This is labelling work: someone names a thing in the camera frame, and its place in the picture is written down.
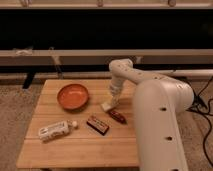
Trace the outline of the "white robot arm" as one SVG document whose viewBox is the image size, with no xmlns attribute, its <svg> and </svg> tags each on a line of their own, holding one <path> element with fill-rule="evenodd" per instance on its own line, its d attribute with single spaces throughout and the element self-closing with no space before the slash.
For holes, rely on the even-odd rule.
<svg viewBox="0 0 213 171">
<path fill-rule="evenodd" d="M 132 98 L 140 171 L 189 171 L 176 115 L 194 101 L 188 83 L 135 69 L 130 59 L 113 60 L 110 91 L 122 92 L 126 80 L 136 85 Z"/>
</svg>

